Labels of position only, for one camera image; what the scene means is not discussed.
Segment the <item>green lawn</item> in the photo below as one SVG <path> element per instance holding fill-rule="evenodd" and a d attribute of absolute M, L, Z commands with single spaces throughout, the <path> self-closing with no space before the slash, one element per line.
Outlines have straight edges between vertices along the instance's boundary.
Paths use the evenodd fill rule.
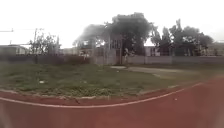
<path fill-rule="evenodd" d="M 0 88 L 22 93 L 56 96 L 128 96 L 138 95 L 214 75 L 206 68 L 178 67 L 186 72 L 166 73 L 172 78 L 160 78 L 150 73 L 111 69 L 106 66 L 79 65 L 53 66 L 40 64 L 0 64 Z"/>

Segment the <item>sky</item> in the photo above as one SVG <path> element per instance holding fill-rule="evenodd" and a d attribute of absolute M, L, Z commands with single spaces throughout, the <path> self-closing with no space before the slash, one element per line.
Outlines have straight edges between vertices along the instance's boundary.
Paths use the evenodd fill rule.
<path fill-rule="evenodd" d="M 182 27 L 199 28 L 215 40 L 224 40 L 222 0 L 0 0 L 0 44 L 24 44 L 34 29 L 59 35 L 62 48 L 89 24 L 111 22 L 117 14 L 142 12 L 161 30 L 181 19 Z"/>

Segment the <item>road marking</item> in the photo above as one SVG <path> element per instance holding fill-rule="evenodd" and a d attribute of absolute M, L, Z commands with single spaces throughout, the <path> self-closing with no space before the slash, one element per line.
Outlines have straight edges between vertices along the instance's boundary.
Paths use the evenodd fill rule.
<path fill-rule="evenodd" d="M 92 106 L 65 106 L 65 105 L 49 105 L 49 104 L 41 104 L 41 103 L 32 103 L 32 102 L 26 102 L 26 101 L 19 101 L 19 100 L 13 100 L 13 99 L 8 99 L 8 98 L 3 98 L 0 97 L 0 100 L 2 101 L 6 101 L 6 102 L 11 102 L 11 103 L 18 103 L 18 104 L 25 104 L 25 105 L 31 105 L 31 106 L 39 106 L 39 107 L 52 107 L 52 108 L 79 108 L 79 109 L 83 109 L 83 108 L 106 108 L 106 107 L 120 107 L 120 106 L 127 106 L 127 105 L 132 105 L 132 104 L 138 104 L 138 103 L 143 103 L 143 102 L 147 102 L 147 101 L 151 101 L 151 100 L 155 100 L 155 99 L 159 99 L 159 98 L 163 98 L 166 96 L 170 96 L 172 94 L 176 94 L 178 92 L 182 92 L 184 90 L 193 88 L 195 86 L 199 86 L 202 85 L 203 83 L 197 83 L 193 86 L 187 87 L 187 88 L 183 88 L 174 92 L 170 92 L 164 95 L 160 95 L 160 96 L 156 96 L 156 97 L 151 97 L 148 99 L 144 99 L 144 100 L 138 100 L 138 101 L 132 101 L 132 102 L 127 102 L 127 103 L 120 103 L 120 104 L 110 104 L 110 105 L 92 105 Z"/>

